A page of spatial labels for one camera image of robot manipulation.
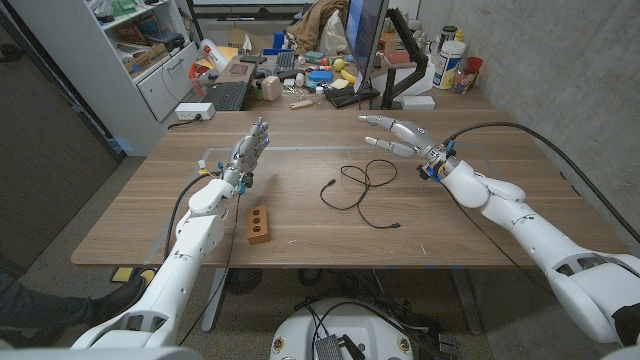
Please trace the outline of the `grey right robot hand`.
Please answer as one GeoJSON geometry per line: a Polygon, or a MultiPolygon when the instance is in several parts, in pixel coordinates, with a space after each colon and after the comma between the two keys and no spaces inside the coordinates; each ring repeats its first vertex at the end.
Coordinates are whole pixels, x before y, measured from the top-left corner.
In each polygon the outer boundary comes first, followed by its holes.
{"type": "Polygon", "coordinates": [[[402,158],[418,156],[425,159],[426,164],[420,167],[422,177],[441,182],[459,164],[458,160],[454,160],[453,146],[455,142],[453,140],[438,143],[426,130],[410,121],[381,115],[360,115],[358,120],[368,123],[370,126],[380,126],[390,130],[399,139],[399,142],[393,142],[366,137],[366,143],[402,158]]]}

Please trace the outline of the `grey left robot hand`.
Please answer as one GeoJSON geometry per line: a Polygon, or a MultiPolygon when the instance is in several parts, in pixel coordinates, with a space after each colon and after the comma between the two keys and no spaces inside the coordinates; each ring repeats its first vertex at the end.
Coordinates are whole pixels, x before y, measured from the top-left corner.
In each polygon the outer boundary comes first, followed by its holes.
{"type": "Polygon", "coordinates": [[[248,134],[232,148],[229,160],[222,170],[222,179],[234,189],[253,185],[253,171],[263,150],[269,144],[268,123],[258,117],[248,134]]]}

